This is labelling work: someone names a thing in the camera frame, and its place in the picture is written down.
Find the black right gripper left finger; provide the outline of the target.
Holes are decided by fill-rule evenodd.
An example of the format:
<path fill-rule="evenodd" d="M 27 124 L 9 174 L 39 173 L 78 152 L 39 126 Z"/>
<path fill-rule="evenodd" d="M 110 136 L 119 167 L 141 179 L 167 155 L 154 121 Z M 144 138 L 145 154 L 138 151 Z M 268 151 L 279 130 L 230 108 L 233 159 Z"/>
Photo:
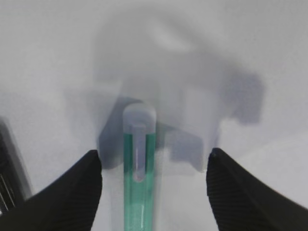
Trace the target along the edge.
<path fill-rule="evenodd" d="M 0 218 L 2 231 L 89 231 L 102 194 L 102 164 L 88 151 L 60 178 Z"/>

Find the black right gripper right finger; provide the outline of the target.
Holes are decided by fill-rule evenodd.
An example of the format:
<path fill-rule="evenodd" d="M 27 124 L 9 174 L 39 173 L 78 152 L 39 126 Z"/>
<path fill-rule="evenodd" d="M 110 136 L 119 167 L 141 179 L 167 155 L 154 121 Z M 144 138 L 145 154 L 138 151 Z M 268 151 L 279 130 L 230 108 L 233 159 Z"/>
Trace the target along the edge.
<path fill-rule="evenodd" d="M 264 184 L 220 148 L 207 162 L 209 203 L 220 231 L 306 231 L 307 208 Z"/>

